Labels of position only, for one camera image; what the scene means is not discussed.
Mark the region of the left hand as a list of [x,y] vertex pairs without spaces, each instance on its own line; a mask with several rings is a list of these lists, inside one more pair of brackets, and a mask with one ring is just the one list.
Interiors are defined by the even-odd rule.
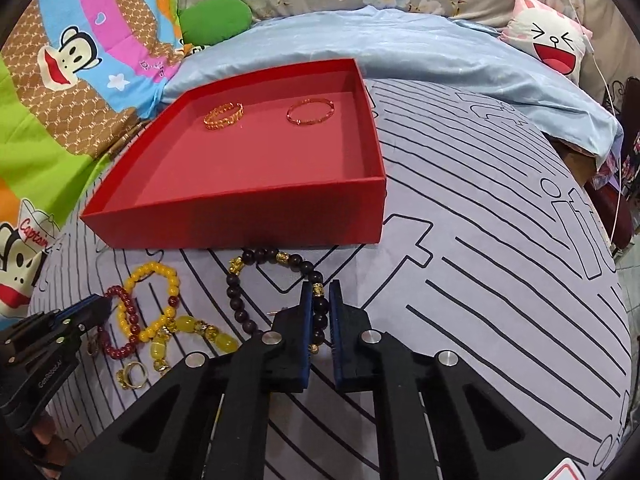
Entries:
[[53,418],[48,412],[42,412],[32,425],[32,436],[26,451],[34,459],[34,464],[49,479],[60,478],[62,469],[74,457],[73,451],[58,435]]

